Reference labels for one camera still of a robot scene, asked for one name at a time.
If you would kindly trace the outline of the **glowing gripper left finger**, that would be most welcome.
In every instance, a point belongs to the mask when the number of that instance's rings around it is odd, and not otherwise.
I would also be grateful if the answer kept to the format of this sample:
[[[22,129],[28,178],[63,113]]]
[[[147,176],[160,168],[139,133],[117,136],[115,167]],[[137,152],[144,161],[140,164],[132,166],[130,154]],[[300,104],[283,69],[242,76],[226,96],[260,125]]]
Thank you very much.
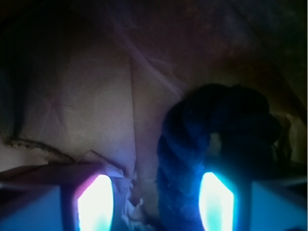
[[[63,231],[109,231],[114,215],[111,177],[104,168],[61,168]]]

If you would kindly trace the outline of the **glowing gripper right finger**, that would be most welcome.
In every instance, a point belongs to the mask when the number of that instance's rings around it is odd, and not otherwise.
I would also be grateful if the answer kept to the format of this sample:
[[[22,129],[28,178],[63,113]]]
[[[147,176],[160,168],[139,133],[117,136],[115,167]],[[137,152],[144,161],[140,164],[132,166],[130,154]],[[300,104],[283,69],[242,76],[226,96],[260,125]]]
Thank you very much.
[[[208,166],[200,182],[199,212],[205,231],[250,230],[250,175],[237,167]]]

